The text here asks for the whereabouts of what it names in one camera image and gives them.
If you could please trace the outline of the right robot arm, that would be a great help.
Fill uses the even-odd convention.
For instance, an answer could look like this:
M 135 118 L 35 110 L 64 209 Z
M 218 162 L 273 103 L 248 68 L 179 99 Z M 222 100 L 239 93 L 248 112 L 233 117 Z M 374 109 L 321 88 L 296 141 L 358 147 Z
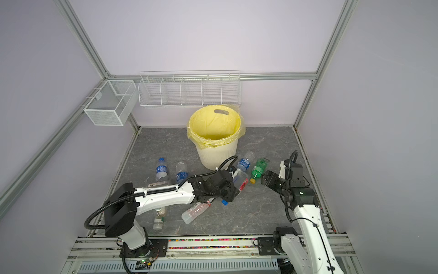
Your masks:
M 298 223 L 302 239 L 294 228 L 274 232 L 275 250 L 288 256 L 297 274 L 342 274 L 322 224 L 315 191 L 306 187 L 301 164 L 282 161 L 280 172 L 267 171 L 261 183 L 280 195 L 290 223 Z

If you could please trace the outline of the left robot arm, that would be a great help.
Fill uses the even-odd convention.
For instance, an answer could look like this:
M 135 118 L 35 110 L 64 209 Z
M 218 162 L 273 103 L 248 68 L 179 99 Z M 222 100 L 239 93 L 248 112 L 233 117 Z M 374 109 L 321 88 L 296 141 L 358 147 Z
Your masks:
M 238 195 L 238 188 L 230 171 L 237 158 L 231 156 L 214 171 L 193 175 L 172 186 L 135 188 L 132 183 L 126 183 L 84 221 L 84 228 L 103 229 L 105 236 L 120 238 L 129 250 L 149 250 L 151 244 L 146 229 L 136 217 L 178 204 L 206 204 L 217 198 L 232 202 Z

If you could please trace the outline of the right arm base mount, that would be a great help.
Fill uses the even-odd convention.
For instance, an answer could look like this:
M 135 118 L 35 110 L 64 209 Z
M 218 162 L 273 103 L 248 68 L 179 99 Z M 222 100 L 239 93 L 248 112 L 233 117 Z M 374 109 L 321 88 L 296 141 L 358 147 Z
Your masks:
M 258 253 L 262 256 L 286 255 L 286 252 L 281 247 L 281 243 L 273 236 L 257 237 L 253 240 L 253 244 L 258 248 Z

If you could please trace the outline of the clear bottle red label blue cap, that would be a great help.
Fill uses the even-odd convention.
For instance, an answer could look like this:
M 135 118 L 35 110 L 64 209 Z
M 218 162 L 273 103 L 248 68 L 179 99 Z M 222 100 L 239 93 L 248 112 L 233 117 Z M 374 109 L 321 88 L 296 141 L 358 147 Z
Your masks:
M 247 183 L 249 182 L 248 174 L 240 169 L 235 171 L 225 170 L 226 181 L 224 188 L 221 190 L 222 204 L 228 205 L 234 201 L 236 197 L 243 191 Z

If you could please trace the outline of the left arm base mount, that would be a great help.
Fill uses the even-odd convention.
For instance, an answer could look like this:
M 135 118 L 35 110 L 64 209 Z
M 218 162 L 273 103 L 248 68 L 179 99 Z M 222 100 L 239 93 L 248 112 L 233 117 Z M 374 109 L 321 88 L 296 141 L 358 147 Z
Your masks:
M 168 249 L 168 239 L 158 238 L 149 239 L 146 245 L 130 250 L 124 243 L 119 257 L 122 258 L 163 258 L 166 256 Z

